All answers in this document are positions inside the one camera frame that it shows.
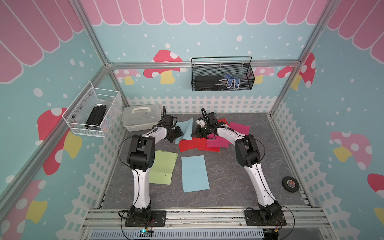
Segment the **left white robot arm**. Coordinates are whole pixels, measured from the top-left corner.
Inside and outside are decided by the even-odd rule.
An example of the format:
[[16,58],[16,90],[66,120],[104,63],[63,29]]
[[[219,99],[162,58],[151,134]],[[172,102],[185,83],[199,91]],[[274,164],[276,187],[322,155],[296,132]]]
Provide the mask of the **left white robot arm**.
[[128,148],[127,166],[134,175],[135,197],[132,206],[125,217],[125,227],[146,228],[149,225],[164,226],[161,219],[166,216],[165,211],[152,213],[150,198],[150,171],[155,163],[156,143],[168,140],[170,143],[183,135],[177,126],[177,118],[168,115],[165,107],[162,109],[160,121],[151,131],[143,135],[133,135]]

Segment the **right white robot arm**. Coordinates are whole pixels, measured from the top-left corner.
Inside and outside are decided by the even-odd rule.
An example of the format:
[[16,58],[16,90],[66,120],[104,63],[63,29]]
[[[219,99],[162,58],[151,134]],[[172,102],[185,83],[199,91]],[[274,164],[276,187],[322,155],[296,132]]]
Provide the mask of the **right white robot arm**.
[[266,225],[276,221],[278,225],[282,226],[283,207],[272,194],[263,174],[261,166],[263,156],[261,156],[257,144],[259,140],[253,135],[241,134],[224,122],[219,122],[213,112],[207,113],[204,108],[201,109],[201,112],[202,117],[197,120],[197,127],[191,136],[208,139],[209,135],[214,134],[233,144],[237,162],[248,173],[256,191],[261,223]]

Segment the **large green paper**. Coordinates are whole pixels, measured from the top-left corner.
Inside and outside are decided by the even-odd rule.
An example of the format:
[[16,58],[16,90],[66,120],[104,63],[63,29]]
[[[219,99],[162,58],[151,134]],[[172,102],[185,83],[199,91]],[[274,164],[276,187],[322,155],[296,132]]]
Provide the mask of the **large green paper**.
[[150,184],[170,185],[177,158],[177,153],[155,151],[155,162],[149,177]]

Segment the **blue paper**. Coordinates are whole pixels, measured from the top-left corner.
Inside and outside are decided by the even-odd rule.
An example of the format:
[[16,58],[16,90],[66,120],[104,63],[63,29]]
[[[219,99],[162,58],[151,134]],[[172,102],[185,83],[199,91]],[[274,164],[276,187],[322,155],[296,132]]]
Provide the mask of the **blue paper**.
[[178,145],[181,140],[192,140],[193,138],[191,137],[191,134],[193,133],[193,126],[194,126],[194,121],[193,118],[184,121],[184,122],[178,122],[177,127],[180,127],[181,131],[183,132],[182,136],[177,138],[175,140],[176,145]]
[[185,193],[210,188],[204,156],[182,157],[183,191]]

